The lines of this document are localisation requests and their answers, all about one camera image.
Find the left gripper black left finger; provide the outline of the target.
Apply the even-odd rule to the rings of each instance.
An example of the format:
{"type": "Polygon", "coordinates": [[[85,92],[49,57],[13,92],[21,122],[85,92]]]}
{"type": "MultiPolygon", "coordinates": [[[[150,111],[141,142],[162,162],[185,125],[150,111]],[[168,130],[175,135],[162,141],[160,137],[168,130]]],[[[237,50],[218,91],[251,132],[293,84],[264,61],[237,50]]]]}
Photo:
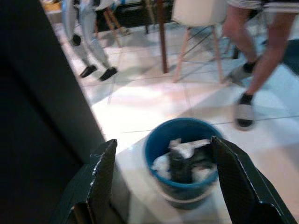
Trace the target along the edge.
{"type": "Polygon", "coordinates": [[[100,145],[67,184],[51,224],[101,224],[111,198],[117,140],[100,145]]]}

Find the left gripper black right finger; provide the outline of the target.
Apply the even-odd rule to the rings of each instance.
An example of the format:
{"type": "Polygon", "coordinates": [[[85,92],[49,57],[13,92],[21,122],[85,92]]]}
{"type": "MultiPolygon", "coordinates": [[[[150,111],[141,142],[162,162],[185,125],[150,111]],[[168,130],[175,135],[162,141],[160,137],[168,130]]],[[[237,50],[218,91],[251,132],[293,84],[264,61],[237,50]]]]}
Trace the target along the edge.
{"type": "Polygon", "coordinates": [[[236,144],[211,139],[222,195],[234,224],[295,224],[272,183],[236,144]]]}

